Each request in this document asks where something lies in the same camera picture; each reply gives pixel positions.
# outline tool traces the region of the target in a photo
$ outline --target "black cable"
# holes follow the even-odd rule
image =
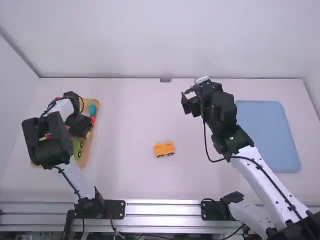
[[[170,238],[170,237],[165,237],[165,236],[160,236],[160,235],[156,235],[156,234],[149,234],[149,233],[142,233],[142,234],[135,234],[135,233],[126,233],[126,235],[131,235],[131,236],[138,236],[138,238],[136,240],[138,240],[140,237],[142,236],[147,236],[147,237],[156,237],[156,238],[160,238],[160,239],[167,239],[167,240],[175,240],[174,238]]]
[[[76,189],[76,187],[72,184],[72,182],[69,180],[69,178],[67,177],[67,175],[64,173],[64,170],[62,170],[60,167],[58,166],[53,166],[53,169],[58,169],[58,173],[62,174],[62,176],[65,178],[65,180],[68,182],[68,184],[70,185],[70,187],[74,190],[74,194],[76,194],[79,198],[79,201],[81,199],[79,191]],[[81,237],[84,235],[85,233],[85,218],[82,217],[82,233],[81,233]]]
[[[77,97],[81,99],[82,109],[81,109],[80,113],[82,113],[84,111],[84,108],[85,108],[84,99],[80,95],[78,95],[77,93],[74,92],[74,94],[77,95]]]
[[[204,132],[204,146],[205,146],[205,152],[206,152],[206,156],[208,157],[208,160],[212,163],[218,163],[221,162],[223,160],[225,160],[225,158],[220,158],[218,160],[211,160],[211,158],[209,157],[208,154],[208,148],[207,148],[207,137],[206,137],[206,123],[205,121],[203,121],[203,132]],[[256,165],[256,168],[258,170],[261,170],[263,172],[263,174],[268,178],[268,180],[271,182],[271,184],[274,186],[274,188],[279,192],[279,194],[283,197],[284,201],[289,205],[290,209],[295,213],[295,215],[299,218],[303,228],[306,230],[306,232],[308,233],[308,235],[310,235],[310,237],[312,237],[313,240],[317,240],[316,237],[314,236],[314,234],[312,233],[312,231],[310,230],[310,228],[306,225],[306,223],[303,221],[303,218],[301,217],[301,215],[298,213],[298,211],[296,210],[295,206],[289,201],[289,199],[286,197],[286,195],[281,191],[281,189],[277,186],[277,184],[272,180],[272,178],[268,175],[268,173],[258,164],[256,163],[253,159],[245,157],[245,156],[231,156],[231,159],[245,159],[247,161],[250,161],[251,163]]]
[[[140,236],[136,240],[139,240],[143,235],[144,235],[144,233],[141,233]]]
[[[203,121],[203,133],[204,133],[204,148],[205,148],[205,153],[206,156],[208,157],[209,161],[212,163],[218,163],[221,162],[223,160],[225,160],[225,158],[220,158],[218,160],[211,160],[209,153],[208,153],[208,147],[207,147],[207,136],[206,136],[206,122]]]
[[[240,229],[242,229],[244,226],[245,226],[245,224],[242,224],[242,225],[241,225],[237,230],[235,230],[231,235],[226,236],[225,238],[222,238],[222,239],[219,239],[219,240],[226,240],[226,239],[231,238],[233,235],[235,235],[237,232],[239,232]]]

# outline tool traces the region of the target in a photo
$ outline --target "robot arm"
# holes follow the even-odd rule
[[[22,122],[32,163],[64,177],[73,191],[75,210],[67,213],[63,239],[68,239],[75,215],[82,218],[107,215],[105,200],[96,187],[87,182],[73,156],[70,132],[76,137],[86,137],[91,127],[91,120],[80,112],[79,96],[74,92],[66,92],[62,98],[52,101],[39,118]]]
[[[220,83],[211,82],[208,77],[197,79],[195,85],[181,95],[185,114],[202,117],[203,123],[212,131],[216,151],[243,175],[268,213],[258,213],[254,205],[237,200],[228,202],[232,216],[263,239],[318,238],[320,212],[312,214],[265,163],[253,140],[237,125],[234,96],[224,92]]]

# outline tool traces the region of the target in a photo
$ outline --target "white wall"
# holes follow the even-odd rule
[[[39,78],[0,36],[0,179]]]
[[[320,113],[318,0],[2,0],[43,76],[304,78]]]

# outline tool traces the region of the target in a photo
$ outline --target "metal frame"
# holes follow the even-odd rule
[[[239,221],[203,221],[199,200],[125,201],[125,218],[113,221],[120,232],[228,235],[242,224]],[[73,208],[72,202],[0,202],[0,232],[61,232],[66,213]],[[317,212],[320,204],[309,209]],[[82,231],[81,219],[74,221],[72,230]],[[111,233],[110,221],[86,219],[85,232]]]

